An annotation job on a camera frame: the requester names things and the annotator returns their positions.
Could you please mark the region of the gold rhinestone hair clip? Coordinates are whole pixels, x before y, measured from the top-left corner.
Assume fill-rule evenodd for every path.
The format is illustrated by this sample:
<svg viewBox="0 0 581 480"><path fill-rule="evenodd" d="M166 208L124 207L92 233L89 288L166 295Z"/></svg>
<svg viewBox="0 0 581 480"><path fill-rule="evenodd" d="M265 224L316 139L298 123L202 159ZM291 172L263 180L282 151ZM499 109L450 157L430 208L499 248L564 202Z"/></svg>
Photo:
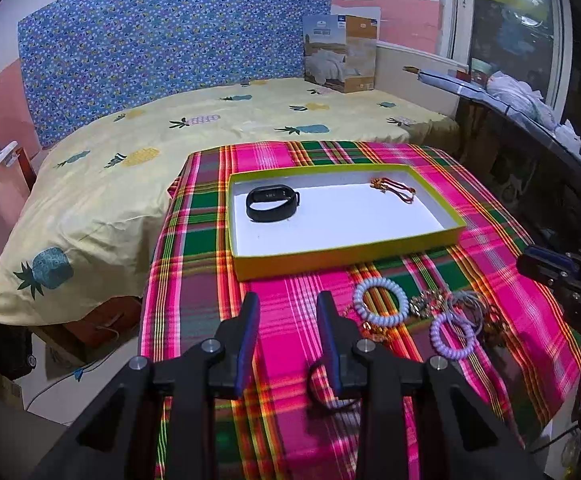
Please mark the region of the gold rhinestone hair clip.
<svg viewBox="0 0 581 480"><path fill-rule="evenodd" d="M447 295L444 289L427 289L409 298L409 314L415 318L434 318L447 307Z"/></svg>

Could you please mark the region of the pink plaid table cloth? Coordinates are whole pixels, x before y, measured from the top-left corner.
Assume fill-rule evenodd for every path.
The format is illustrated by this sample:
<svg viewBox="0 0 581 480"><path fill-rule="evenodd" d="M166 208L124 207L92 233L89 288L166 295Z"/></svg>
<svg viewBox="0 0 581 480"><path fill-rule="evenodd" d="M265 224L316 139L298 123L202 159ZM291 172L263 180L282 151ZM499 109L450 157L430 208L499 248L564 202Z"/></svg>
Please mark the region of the pink plaid table cloth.
<svg viewBox="0 0 581 480"><path fill-rule="evenodd" d="M414 167L466 221L456 246L350 268L240 283L228 248L226 197L236 172L337 164ZM360 414L319 416L310 394L330 397L319 359L316 297L333 294L348 312L353 289L383 275L415 296L445 287L478 292L508 324L505 348L478 347L461 363L467 382L523 443L533 442L577 384L581 337L561 317L552 294L519 275L516 260L530 237L459 162L412 144L291 141L242 144L191 154L169 190L144 295L140 351L170 360L232 318L246 292L261 302L254 379L243 400L216 411L223 479L350 479Z"/></svg>

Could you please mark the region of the yellow-green shallow box tray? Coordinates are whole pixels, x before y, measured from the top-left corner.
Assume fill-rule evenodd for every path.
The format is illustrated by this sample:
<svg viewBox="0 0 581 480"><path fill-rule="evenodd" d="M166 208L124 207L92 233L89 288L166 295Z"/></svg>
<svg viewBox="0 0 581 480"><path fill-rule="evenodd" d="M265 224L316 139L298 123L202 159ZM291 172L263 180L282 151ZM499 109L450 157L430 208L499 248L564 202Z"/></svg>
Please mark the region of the yellow-green shallow box tray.
<svg viewBox="0 0 581 480"><path fill-rule="evenodd" d="M284 184L300 193L287 220L258 223L246 197ZM242 281L372 262L458 243L466 222L412 166L305 166L232 174L228 244Z"/></svg>

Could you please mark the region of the black fitness band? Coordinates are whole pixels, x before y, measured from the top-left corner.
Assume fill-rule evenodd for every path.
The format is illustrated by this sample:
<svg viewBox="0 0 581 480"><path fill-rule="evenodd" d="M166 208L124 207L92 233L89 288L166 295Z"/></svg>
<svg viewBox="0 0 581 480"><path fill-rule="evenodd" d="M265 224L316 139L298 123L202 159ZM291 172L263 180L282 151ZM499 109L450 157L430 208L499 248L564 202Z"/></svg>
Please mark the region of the black fitness band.
<svg viewBox="0 0 581 480"><path fill-rule="evenodd" d="M246 214L253 222L278 222L296 214L299 205L300 193L288 185L258 186L246 197Z"/></svg>

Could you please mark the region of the white crumpled clothes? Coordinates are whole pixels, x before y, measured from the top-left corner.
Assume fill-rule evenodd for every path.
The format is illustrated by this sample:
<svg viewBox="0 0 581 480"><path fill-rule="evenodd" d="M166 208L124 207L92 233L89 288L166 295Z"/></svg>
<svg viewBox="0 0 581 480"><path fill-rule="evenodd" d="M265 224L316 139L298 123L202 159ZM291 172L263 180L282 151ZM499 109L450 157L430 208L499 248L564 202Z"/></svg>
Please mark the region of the white crumpled clothes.
<svg viewBox="0 0 581 480"><path fill-rule="evenodd" d="M519 81L499 70L489 77L487 92L546 128L568 151L580 154L581 138L575 133L571 122L566 120L560 125L555 112L544 103L539 90L533 90L525 81Z"/></svg>

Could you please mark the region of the yellow pineapple bed sheet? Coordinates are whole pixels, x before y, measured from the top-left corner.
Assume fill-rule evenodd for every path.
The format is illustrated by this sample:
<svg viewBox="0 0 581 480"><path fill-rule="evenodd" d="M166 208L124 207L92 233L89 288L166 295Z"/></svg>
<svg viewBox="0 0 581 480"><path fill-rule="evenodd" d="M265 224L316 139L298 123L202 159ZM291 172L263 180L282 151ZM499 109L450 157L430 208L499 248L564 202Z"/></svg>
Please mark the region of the yellow pineapple bed sheet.
<svg viewBox="0 0 581 480"><path fill-rule="evenodd" d="M391 94L300 78L188 91L120 110L46 156L0 255L0 324L81 320L144 290L169 188L188 156L292 138L427 144L455 152L458 124Z"/></svg>

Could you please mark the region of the grey striped ironing board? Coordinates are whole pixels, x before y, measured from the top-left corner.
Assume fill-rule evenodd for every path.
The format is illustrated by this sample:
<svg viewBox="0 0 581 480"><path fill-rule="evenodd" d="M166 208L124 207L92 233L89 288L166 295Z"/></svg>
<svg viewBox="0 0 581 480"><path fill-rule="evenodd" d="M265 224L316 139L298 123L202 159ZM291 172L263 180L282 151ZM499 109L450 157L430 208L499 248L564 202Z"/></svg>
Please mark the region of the grey striped ironing board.
<svg viewBox="0 0 581 480"><path fill-rule="evenodd" d="M506 118L513 125L524 131L531 139L542 145L543 148L547 148L548 151L554 153L573 171L578 171L581 174L581 154L568 151L563 144L551 136L546 128L520 113L518 110L515 110L510 105L496 99L494 96L490 96L487 89L451 75L431 72L430 70L421 70L412 65L404 65L403 70L416 74L418 80L423 84L428 84L428 86L456 94L462 99L493 110L493 112Z"/></svg>

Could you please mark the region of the bedding set package box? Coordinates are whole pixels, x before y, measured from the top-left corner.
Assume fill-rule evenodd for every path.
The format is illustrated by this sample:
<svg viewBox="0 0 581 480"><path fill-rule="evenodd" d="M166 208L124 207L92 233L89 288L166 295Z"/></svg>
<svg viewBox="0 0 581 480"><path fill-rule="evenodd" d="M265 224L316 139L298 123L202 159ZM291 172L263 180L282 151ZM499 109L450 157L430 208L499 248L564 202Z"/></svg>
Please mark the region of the bedding set package box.
<svg viewBox="0 0 581 480"><path fill-rule="evenodd" d="M378 23L354 15L302 19L304 79L341 93L375 87Z"/></svg>

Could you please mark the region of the blue patterned headboard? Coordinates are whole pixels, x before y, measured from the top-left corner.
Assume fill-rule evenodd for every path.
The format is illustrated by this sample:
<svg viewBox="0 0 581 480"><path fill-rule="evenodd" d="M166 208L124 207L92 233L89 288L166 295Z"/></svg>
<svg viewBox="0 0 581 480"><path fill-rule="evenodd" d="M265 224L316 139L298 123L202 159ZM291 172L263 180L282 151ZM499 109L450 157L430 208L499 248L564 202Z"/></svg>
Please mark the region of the blue patterned headboard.
<svg viewBox="0 0 581 480"><path fill-rule="evenodd" d="M303 72L302 21L331 0L56 0L18 25L22 84L48 148L171 94Z"/></svg>

